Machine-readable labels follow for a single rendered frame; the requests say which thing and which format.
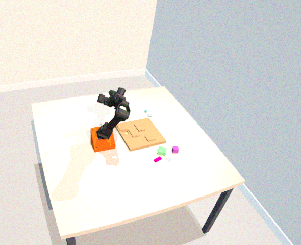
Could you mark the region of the green block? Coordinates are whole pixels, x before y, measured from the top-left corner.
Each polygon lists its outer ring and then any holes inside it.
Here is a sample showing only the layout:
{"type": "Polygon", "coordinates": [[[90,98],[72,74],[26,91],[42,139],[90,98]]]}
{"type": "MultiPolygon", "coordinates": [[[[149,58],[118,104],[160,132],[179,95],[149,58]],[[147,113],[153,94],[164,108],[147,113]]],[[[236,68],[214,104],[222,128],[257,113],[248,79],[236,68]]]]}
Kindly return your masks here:
{"type": "Polygon", "coordinates": [[[160,146],[158,149],[158,155],[166,156],[166,151],[167,151],[167,148],[160,146]]]}

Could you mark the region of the magenta rectangular block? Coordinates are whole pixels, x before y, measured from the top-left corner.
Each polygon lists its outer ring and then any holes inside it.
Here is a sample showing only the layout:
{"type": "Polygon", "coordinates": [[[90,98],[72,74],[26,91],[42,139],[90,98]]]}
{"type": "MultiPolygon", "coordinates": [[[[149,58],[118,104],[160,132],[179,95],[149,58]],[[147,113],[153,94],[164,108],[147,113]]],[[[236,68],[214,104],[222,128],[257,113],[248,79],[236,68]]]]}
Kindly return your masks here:
{"type": "Polygon", "coordinates": [[[156,159],[154,159],[155,162],[158,162],[159,160],[161,160],[161,157],[157,157],[156,159]]]}

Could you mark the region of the purple cube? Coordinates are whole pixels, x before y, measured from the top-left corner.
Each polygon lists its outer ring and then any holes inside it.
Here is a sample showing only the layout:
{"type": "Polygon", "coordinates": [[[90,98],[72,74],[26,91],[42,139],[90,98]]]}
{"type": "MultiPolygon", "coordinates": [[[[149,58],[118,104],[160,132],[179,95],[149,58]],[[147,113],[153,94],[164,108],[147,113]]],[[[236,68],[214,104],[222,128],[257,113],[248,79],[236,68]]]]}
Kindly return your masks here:
{"type": "Polygon", "coordinates": [[[178,146],[173,146],[172,152],[173,153],[178,153],[178,151],[179,151],[179,147],[178,146]]]}

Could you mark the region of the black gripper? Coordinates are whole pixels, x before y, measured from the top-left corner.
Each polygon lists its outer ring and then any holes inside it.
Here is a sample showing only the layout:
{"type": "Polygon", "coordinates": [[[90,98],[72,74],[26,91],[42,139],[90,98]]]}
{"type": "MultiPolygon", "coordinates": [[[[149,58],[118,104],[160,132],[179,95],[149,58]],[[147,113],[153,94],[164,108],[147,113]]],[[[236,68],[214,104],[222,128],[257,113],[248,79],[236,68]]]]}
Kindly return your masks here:
{"type": "Polygon", "coordinates": [[[103,105],[107,105],[108,107],[113,107],[111,101],[112,99],[114,99],[113,97],[111,99],[109,99],[108,97],[105,97],[105,95],[103,94],[99,94],[97,102],[101,103],[103,105]]]}

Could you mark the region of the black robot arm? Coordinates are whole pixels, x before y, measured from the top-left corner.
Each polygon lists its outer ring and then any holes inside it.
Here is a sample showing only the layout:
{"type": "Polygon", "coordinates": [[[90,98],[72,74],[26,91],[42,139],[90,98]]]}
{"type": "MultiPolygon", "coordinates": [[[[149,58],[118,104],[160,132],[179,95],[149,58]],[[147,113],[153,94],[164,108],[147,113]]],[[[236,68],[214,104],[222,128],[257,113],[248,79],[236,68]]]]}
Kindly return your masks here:
{"type": "Polygon", "coordinates": [[[96,132],[99,140],[101,139],[109,140],[111,135],[113,134],[113,129],[115,128],[115,126],[119,122],[124,122],[129,118],[130,111],[131,111],[129,107],[130,103],[126,101],[126,97],[124,97],[125,92],[126,90],[121,87],[118,88],[117,92],[114,90],[109,91],[109,95],[110,95],[109,99],[111,99],[112,97],[114,98],[112,99],[111,103],[116,108],[115,115],[109,123],[105,122],[96,132]],[[119,106],[125,107],[126,110],[119,108],[119,106]]]}

